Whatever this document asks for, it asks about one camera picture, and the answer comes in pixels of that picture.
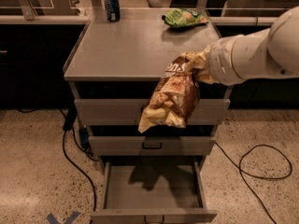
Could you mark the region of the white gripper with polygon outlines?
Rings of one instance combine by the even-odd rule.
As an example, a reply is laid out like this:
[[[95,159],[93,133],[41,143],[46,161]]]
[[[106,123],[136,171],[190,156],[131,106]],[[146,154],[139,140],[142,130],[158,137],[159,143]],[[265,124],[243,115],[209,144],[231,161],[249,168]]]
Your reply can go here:
[[[206,84],[232,86],[243,83],[244,79],[235,71],[232,60],[233,48],[239,38],[240,35],[221,38],[212,45],[210,51],[184,52],[185,71],[197,70],[195,79]]]

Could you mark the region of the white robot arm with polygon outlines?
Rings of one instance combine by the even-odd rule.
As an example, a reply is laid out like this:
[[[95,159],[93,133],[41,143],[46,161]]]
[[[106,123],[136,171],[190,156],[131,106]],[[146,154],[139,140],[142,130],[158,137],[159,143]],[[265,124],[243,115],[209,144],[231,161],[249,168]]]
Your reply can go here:
[[[200,52],[184,52],[183,67],[205,83],[226,86],[250,79],[299,76],[299,7],[280,15],[268,29],[219,39]]]

